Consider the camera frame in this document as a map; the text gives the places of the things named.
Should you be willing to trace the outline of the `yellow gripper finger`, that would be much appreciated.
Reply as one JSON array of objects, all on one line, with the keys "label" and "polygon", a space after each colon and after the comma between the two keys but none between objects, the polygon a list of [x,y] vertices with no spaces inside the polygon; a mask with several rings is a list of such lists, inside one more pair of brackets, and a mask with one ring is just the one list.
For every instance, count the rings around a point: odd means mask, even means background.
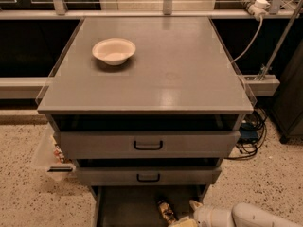
[{"label": "yellow gripper finger", "polygon": [[195,200],[190,200],[189,205],[193,211],[196,211],[197,209],[199,209],[203,206],[200,202],[195,201]]},{"label": "yellow gripper finger", "polygon": [[198,227],[198,224],[192,218],[181,218],[170,224],[169,227]]}]

